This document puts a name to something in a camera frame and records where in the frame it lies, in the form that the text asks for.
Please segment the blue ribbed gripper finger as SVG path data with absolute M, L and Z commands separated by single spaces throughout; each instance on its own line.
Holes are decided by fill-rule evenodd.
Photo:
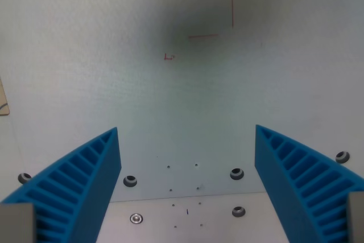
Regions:
M 363 178 L 261 125 L 255 168 L 289 242 L 349 242 L 348 194 L 363 190 Z
M 35 207 L 36 242 L 96 242 L 120 171 L 114 127 L 39 172 L 1 203 Z

